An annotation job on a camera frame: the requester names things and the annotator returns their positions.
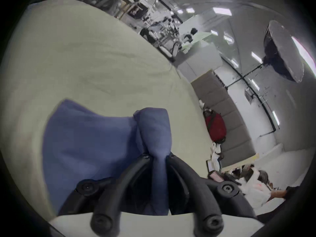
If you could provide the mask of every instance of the gray sofa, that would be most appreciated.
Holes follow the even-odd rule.
[[[227,90],[213,72],[205,73],[194,80],[191,85],[205,106],[221,114],[225,122],[227,136],[226,141],[222,144],[224,154],[222,167],[254,156],[256,153],[247,127]]]

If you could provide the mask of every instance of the screw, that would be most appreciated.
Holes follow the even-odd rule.
[[[93,184],[92,183],[85,183],[82,185],[82,189],[84,191],[90,191],[93,189]]]
[[[233,192],[233,190],[234,190],[234,189],[233,189],[230,185],[228,185],[228,184],[224,185],[222,189],[223,189],[224,191],[228,192],[228,193],[231,193],[231,192]]]

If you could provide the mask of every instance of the person's arm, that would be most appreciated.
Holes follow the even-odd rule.
[[[271,196],[269,200],[273,198],[284,198],[285,195],[286,191],[271,191]]]

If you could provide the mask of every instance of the person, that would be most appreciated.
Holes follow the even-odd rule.
[[[288,186],[286,190],[271,191],[271,196],[269,200],[274,199],[274,198],[283,198],[285,199],[285,201],[282,204],[280,204],[277,208],[275,208],[273,211],[258,215],[257,219],[261,223],[264,223],[264,224],[268,223],[269,220],[272,219],[272,217],[276,215],[281,210],[281,208],[283,208],[287,204],[288,200],[294,196],[298,188],[299,186],[296,186],[296,187]]]
[[[193,38],[192,36],[194,34],[196,34],[198,32],[198,30],[196,28],[192,28],[190,32],[187,32],[187,33],[184,33],[180,36],[180,40],[181,40],[181,43],[185,43],[185,42],[192,42],[193,41]]]

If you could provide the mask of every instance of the person with black hair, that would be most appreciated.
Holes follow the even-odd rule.
[[[193,28],[191,29],[191,32],[190,32],[190,33],[191,33],[191,35],[194,35],[194,34],[196,34],[197,32],[198,32],[198,30],[193,27]]]

